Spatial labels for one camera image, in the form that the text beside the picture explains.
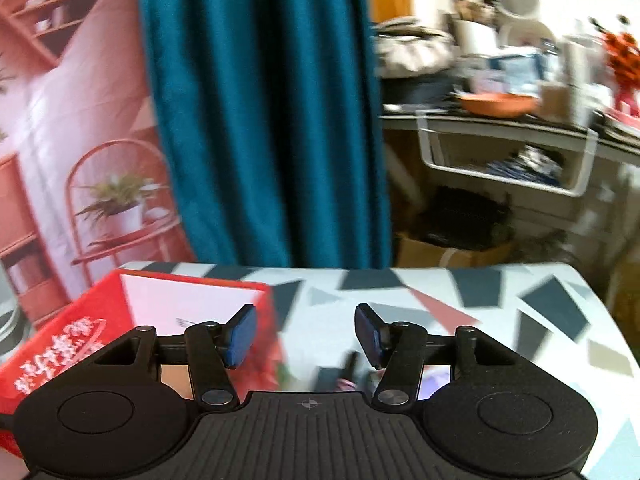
red shopping bag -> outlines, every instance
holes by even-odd
[[[13,413],[33,390],[135,326],[153,325],[158,335],[183,333],[190,324],[226,322],[245,303],[257,309],[257,333],[244,362],[229,376],[240,399],[250,390],[275,390],[273,361],[281,354],[267,285],[117,269],[0,367],[0,413]],[[6,431],[0,431],[0,446],[19,455]]]

white flower pot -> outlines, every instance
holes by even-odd
[[[142,217],[143,207],[138,204],[122,213],[107,216],[104,220],[109,234],[117,238],[140,231],[143,226]]]

blue curtain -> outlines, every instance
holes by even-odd
[[[200,261],[376,268],[390,215],[366,0],[140,0]]]

poster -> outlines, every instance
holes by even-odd
[[[131,260],[193,261],[138,0],[0,0],[0,262],[14,296],[37,330]]]

white paper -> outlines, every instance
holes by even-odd
[[[122,286],[135,325],[152,325],[158,335],[183,334],[195,323],[226,323],[260,290],[174,282],[123,274]]]

